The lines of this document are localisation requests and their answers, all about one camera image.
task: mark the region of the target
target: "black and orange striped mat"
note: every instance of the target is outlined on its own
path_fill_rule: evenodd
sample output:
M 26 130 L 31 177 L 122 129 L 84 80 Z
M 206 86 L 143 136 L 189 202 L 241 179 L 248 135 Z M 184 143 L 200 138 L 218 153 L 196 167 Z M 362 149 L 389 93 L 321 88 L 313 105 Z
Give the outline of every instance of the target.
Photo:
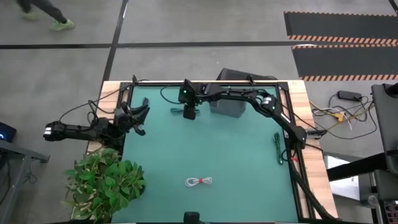
M 398 44 L 398 17 L 375 14 L 284 12 L 291 40 Z
M 353 44 L 293 46 L 305 81 L 398 80 L 398 46 Z

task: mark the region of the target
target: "green tabletop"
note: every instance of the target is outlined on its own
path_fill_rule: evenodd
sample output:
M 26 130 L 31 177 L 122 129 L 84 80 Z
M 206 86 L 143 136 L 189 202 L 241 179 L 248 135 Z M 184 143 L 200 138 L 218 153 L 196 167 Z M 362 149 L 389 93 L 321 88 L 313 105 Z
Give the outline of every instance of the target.
M 113 215 L 113 223 L 182 222 L 199 212 L 204 222 L 297 222 L 288 164 L 278 164 L 273 135 L 282 128 L 247 104 L 240 118 L 197 107 L 196 120 L 172 114 L 183 108 L 166 102 L 161 86 L 134 87 L 132 107 L 149 99 L 145 136 L 131 132 L 123 160 L 142 165 L 147 188 L 140 199 Z M 164 90 L 177 101 L 179 87 Z M 275 95 L 274 87 L 264 87 Z M 212 184 L 185 186 L 190 177 L 212 177 Z

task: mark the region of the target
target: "shoe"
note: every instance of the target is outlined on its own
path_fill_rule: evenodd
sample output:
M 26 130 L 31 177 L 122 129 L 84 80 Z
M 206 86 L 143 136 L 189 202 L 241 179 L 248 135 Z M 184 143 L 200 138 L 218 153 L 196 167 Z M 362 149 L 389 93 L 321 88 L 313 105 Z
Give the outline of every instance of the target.
M 37 19 L 39 19 L 37 14 L 32 10 L 30 12 L 24 12 L 21 10 L 21 17 L 28 21 L 36 21 Z
M 70 30 L 73 28 L 75 28 L 75 24 L 72 21 L 70 21 L 69 19 L 64 24 L 61 22 L 58 22 L 58 21 L 54 21 L 52 23 L 52 25 L 50 26 L 50 29 L 52 29 L 54 31 Z

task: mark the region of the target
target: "concrete floor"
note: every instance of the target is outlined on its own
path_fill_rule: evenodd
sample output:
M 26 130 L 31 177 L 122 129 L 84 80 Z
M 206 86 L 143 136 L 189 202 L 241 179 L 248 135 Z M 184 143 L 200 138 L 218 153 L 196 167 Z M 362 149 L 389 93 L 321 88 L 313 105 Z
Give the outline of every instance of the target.
M 0 45 L 111 43 L 122 0 L 53 0 L 76 23 L 76 29 L 54 33 L 51 19 L 28 23 L 18 18 L 11 0 L 0 0 Z M 388 0 L 130 0 L 119 43 L 176 41 L 287 40 L 283 11 L 325 11 L 394 14 Z M 0 50 L 0 120 L 18 129 L 16 144 L 51 154 L 47 165 L 33 163 L 36 184 L 26 183 L 14 210 L 13 223 L 66 221 L 70 210 L 59 200 L 65 195 L 62 171 L 81 159 L 86 143 L 64 140 L 45 142 L 45 124 L 66 110 L 96 99 L 109 49 Z M 224 47 L 176 49 L 117 49 L 110 80 L 130 80 L 132 75 L 150 80 L 217 77 L 223 67 L 298 79 L 290 47 Z M 371 82 L 309 82 L 309 98 L 320 106 L 338 90 L 369 95 Z M 350 103 L 333 101 L 349 106 Z M 85 124 L 86 109 L 73 112 L 65 122 Z M 330 126 L 333 120 L 318 119 Z M 355 136 L 373 128 L 370 119 L 353 132 L 337 126 L 340 136 Z M 376 132 L 355 141 L 326 135 L 326 151 L 370 156 L 381 151 Z M 371 222 L 367 208 L 336 198 L 339 216 L 347 221 Z

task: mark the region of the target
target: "green leaves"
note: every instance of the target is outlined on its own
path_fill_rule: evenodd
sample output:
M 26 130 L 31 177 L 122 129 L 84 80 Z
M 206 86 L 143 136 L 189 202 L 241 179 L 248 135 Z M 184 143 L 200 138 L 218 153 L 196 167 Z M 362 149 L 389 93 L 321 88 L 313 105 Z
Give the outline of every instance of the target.
M 146 185 L 142 167 L 129 160 L 121 161 L 114 149 L 83 156 L 80 162 L 74 161 L 73 168 L 64 172 L 65 186 L 73 200 L 61 203 L 73 207 L 72 217 L 78 220 L 92 216 L 95 223 L 109 222 L 114 212 L 139 198 L 140 189 Z
M 116 182 L 114 181 L 114 179 L 112 177 L 106 177 L 105 183 L 106 183 L 106 185 L 108 185 L 110 187 L 112 187 L 116 184 Z
M 85 172 L 83 175 L 80 176 L 80 179 L 82 180 L 88 180 L 94 177 L 94 172 L 93 171 L 89 171 L 89 172 Z
M 68 176 L 73 176 L 73 175 L 76 175 L 76 174 L 77 174 L 77 171 L 76 171 L 76 170 L 73 170 L 73 169 L 69 169 L 69 170 L 63 171 L 63 173 L 64 173 L 65 175 L 68 175 Z

